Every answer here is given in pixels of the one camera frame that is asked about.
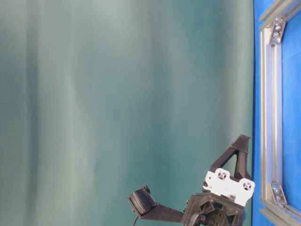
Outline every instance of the black triangular bracket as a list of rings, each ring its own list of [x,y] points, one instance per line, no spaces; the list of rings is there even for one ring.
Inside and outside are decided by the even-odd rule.
[[[210,171],[215,173],[217,168],[222,168],[233,155],[236,155],[237,160],[233,178],[236,180],[242,178],[251,179],[249,173],[246,171],[249,139],[250,137],[246,135],[239,135],[233,144],[211,165]]]

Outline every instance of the black 3d-printed part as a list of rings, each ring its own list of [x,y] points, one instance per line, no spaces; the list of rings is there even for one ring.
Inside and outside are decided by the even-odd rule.
[[[222,168],[233,155],[236,155],[237,160],[233,179],[236,181],[239,181],[241,178],[252,180],[246,171],[249,139],[250,137],[246,135],[239,135],[236,141],[211,165],[210,171],[214,173],[217,168]]]
[[[156,203],[147,186],[139,188],[128,197],[133,211],[141,219],[180,222],[183,213]]]
[[[134,205],[140,216],[154,208],[157,204],[152,199],[147,186],[143,186],[129,196],[129,201]]]

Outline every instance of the blue wall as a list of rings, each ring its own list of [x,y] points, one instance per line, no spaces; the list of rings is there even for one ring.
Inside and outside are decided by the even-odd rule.
[[[301,13],[285,28],[282,40],[283,188],[290,205],[301,211]]]

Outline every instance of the blue panel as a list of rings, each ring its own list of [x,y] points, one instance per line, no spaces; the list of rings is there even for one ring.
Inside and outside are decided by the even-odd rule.
[[[286,26],[282,42],[283,186],[288,203],[301,211],[301,14]]]
[[[255,34],[255,79],[254,79],[254,125],[253,125],[253,177],[256,183],[253,197],[253,226],[271,226],[261,213],[264,208],[260,202],[260,43],[259,43],[259,17],[269,7],[272,0],[254,0],[254,34]]]

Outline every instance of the wire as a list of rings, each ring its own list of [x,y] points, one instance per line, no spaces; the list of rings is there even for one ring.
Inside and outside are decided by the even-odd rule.
[[[139,216],[137,216],[134,220],[133,226],[135,226],[137,219],[139,218]]]

